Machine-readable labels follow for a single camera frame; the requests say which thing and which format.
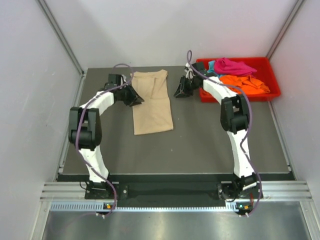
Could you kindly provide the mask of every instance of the white wall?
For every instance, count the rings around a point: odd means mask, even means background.
[[[320,1],[307,0],[271,59],[282,96],[274,101],[296,174],[320,213]]]
[[[0,239],[26,240],[80,80],[35,0],[0,1]]]
[[[46,0],[83,68],[265,56],[296,0]]]

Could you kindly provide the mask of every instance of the clothing pile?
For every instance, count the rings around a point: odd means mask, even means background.
[[[248,95],[268,94],[270,89],[265,83],[254,78],[257,70],[244,62],[231,61],[228,58],[219,58],[209,62],[208,73],[215,73],[221,82],[241,88]]]

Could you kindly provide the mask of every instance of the aluminum frame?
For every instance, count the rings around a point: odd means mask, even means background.
[[[274,55],[275,51],[277,50],[280,42],[284,38],[286,32],[288,31],[289,27],[293,23],[294,19],[296,18],[297,14],[299,13],[300,9],[302,8],[303,4],[306,0],[297,0],[291,9],[288,17],[284,21],[283,26],[281,27],[278,35],[276,36],[273,44],[271,45],[268,53],[266,54],[266,57],[270,60],[272,56]]]
[[[263,181],[264,198],[261,202],[300,202],[303,216],[313,240],[320,239],[319,216],[306,181]],[[87,205],[98,203],[112,204],[113,200],[87,200],[85,190],[78,182],[46,182],[40,197],[40,206],[30,239],[42,239],[49,211],[52,205],[77,204]],[[226,207],[117,207],[116,212],[230,212],[232,206]]]
[[[78,62],[74,52],[72,51],[66,37],[64,36],[62,30],[60,29],[59,24],[57,23],[54,15],[52,14],[48,4],[46,3],[45,0],[35,0],[40,9],[42,10],[43,14],[45,15],[46,19],[48,20],[49,24],[51,25],[53,31],[55,32],[57,38],[59,39],[61,45],[65,49],[66,53],[70,57],[70,60],[72,61],[74,67],[76,70],[79,72],[81,76],[84,74],[84,70],[82,69],[80,63]]]
[[[78,106],[80,103],[80,98],[84,89],[84,84],[86,80],[87,72],[83,74],[83,76],[80,78],[78,89],[76,91],[75,97],[73,99],[72,105]],[[54,174],[54,179],[57,178],[58,174],[62,174],[66,162],[67,152],[69,147],[69,140],[68,140],[68,129],[65,131],[64,141],[61,147],[61,153],[59,157],[59,165],[58,168]]]
[[[281,126],[279,124],[279,121],[278,121],[278,118],[277,118],[277,113],[276,113],[276,110],[274,108],[274,105],[273,105],[272,101],[269,101],[268,105],[269,105],[269,109],[270,109],[270,112],[271,112],[271,116],[272,116],[272,119],[273,119],[275,130],[276,130],[277,135],[279,137],[279,141],[280,141],[280,144],[281,144],[281,148],[282,148],[282,151],[283,151],[284,158],[285,158],[286,164],[288,166],[288,169],[289,169],[290,172],[293,173],[294,178],[299,180],[301,178],[297,175],[297,171],[296,171],[295,166],[293,164],[292,157],[291,157],[290,152],[288,150],[288,147],[287,147],[288,145],[287,145],[286,139],[284,137],[284,134],[283,134],[283,132],[281,130],[282,128],[281,128]]]

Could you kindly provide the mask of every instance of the folded shirt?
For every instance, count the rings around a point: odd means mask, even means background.
[[[255,94],[268,94],[270,89],[265,83],[259,79],[254,78],[253,76],[233,76],[233,75],[224,75],[220,77],[220,81],[224,84],[233,85],[241,88],[247,95]],[[230,89],[238,94],[241,94],[240,91],[230,87]]]
[[[138,72],[132,86],[144,102],[132,107],[134,135],[153,134],[174,129],[166,70]]]

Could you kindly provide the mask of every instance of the gray table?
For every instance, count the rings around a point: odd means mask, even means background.
[[[101,116],[104,163],[113,174],[232,173],[234,158],[230,140],[220,124],[220,105],[202,103],[198,91],[193,97],[173,97],[182,66],[135,67],[139,72],[168,71],[174,130],[134,135],[132,109],[122,102]],[[111,68],[90,68],[80,103],[84,104],[104,86]],[[115,73],[129,75],[126,68]],[[288,167],[267,102],[253,102],[253,125],[248,139],[252,162],[262,173],[287,173]],[[75,147],[68,148],[64,174],[87,174]]]

